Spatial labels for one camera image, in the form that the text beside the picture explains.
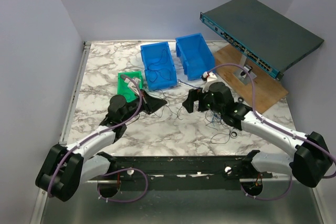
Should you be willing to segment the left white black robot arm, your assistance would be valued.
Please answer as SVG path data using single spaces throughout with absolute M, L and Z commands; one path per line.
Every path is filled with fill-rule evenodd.
M 131 102 L 120 94 L 114 95 L 108 113 L 96 130 L 73 144 L 56 144 L 49 150 L 35 185 L 65 202 L 81 183 L 93 177 L 101 175 L 104 179 L 112 179 L 117 171 L 115 164 L 110 162 L 108 155 L 98 152 L 119 140 L 127 129 L 126 123 L 136 115 L 141 112 L 150 115 L 166 104 L 166 100 L 155 98 L 144 90 Z

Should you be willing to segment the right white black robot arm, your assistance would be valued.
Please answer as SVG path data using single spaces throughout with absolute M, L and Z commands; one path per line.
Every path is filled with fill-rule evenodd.
M 275 172 L 293 176 L 303 185 L 314 188 L 332 165 L 321 134 L 297 132 L 266 119 L 252 107 L 236 102 L 229 87 L 222 82 L 212 83 L 206 92 L 202 88 L 190 89 L 182 106 L 192 113 L 195 102 L 198 102 L 198 111 L 210 110 L 225 124 L 259 136 L 284 152 L 268 154 L 257 151 L 241 165 L 246 177 L 255 177 L 259 172 Z

